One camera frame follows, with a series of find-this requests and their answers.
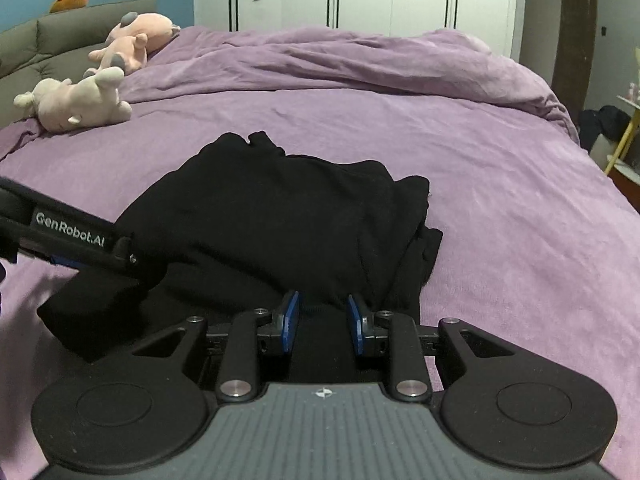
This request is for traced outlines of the dark clothes on chair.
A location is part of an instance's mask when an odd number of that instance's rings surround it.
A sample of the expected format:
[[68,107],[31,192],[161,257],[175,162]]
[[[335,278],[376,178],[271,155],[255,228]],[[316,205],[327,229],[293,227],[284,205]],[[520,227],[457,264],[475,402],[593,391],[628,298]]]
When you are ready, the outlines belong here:
[[631,117],[614,105],[605,105],[600,110],[582,110],[578,114],[580,146],[589,152],[602,134],[605,139],[620,142]]

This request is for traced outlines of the grey tufted headboard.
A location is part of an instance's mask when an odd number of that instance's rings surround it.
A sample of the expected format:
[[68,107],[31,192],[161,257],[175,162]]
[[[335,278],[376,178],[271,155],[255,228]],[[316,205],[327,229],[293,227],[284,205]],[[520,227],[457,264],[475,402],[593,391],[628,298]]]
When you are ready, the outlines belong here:
[[1,33],[1,125],[23,118],[14,96],[40,80],[81,79],[98,64],[88,59],[105,47],[108,33],[130,11],[154,12],[156,0],[122,0],[34,18]]

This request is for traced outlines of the purple bed blanket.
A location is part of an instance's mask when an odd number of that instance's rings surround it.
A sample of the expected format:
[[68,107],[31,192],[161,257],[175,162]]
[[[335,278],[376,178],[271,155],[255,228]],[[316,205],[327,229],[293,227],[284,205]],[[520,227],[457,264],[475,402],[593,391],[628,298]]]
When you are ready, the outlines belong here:
[[542,78],[451,29],[194,26],[122,93],[134,116],[120,125],[4,127],[2,174],[108,220],[226,132],[420,174],[444,234],[424,320],[463,318],[600,382],[619,417],[605,467],[638,477],[639,217]]

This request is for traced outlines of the pink plush toy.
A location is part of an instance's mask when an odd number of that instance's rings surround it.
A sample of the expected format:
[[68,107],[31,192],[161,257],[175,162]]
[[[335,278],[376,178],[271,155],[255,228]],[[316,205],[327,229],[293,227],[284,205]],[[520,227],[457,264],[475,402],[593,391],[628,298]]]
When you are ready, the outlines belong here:
[[146,66],[148,56],[162,50],[179,35],[181,27],[159,13],[126,13],[110,31],[102,49],[93,50],[88,59],[98,64],[84,76],[117,66],[130,75]]

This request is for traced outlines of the yellow side table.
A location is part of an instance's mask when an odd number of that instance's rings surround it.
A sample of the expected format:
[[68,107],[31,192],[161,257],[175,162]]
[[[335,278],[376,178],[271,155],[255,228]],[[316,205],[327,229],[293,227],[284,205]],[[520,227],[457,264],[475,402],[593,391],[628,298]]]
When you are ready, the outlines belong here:
[[630,105],[634,111],[631,115],[631,120],[626,127],[620,142],[618,142],[613,154],[608,158],[608,164],[605,167],[604,174],[608,176],[614,168],[616,162],[623,160],[631,146],[634,136],[639,130],[639,85],[633,82],[629,85],[629,90],[626,98],[618,96],[618,98],[624,103]]

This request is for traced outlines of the orange plush toy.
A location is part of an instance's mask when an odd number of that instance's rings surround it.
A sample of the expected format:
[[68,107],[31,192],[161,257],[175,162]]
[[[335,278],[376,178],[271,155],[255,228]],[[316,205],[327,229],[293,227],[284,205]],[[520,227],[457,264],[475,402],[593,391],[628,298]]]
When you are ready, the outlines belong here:
[[58,13],[68,10],[75,10],[88,6],[89,0],[54,0],[50,6],[50,13]]

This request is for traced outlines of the white plush toy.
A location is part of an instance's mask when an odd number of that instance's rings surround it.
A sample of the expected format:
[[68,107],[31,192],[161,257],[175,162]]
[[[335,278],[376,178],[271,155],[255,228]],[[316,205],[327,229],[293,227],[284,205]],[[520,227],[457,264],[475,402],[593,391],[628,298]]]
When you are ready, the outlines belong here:
[[13,104],[50,133],[119,124],[132,115],[131,105],[118,92],[124,79],[125,72],[118,66],[100,70],[77,84],[46,78],[32,91],[18,94]]

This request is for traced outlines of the black garment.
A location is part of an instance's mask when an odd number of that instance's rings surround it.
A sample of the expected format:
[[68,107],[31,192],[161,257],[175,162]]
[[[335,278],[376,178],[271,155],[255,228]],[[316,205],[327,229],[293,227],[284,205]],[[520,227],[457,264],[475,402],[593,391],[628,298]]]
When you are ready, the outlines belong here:
[[227,133],[143,192],[117,219],[139,271],[81,270],[39,309],[87,360],[191,315],[211,323],[271,308],[291,290],[318,304],[316,329],[360,295],[372,310],[420,313],[442,233],[426,224],[430,184],[379,162],[289,155],[265,133]]

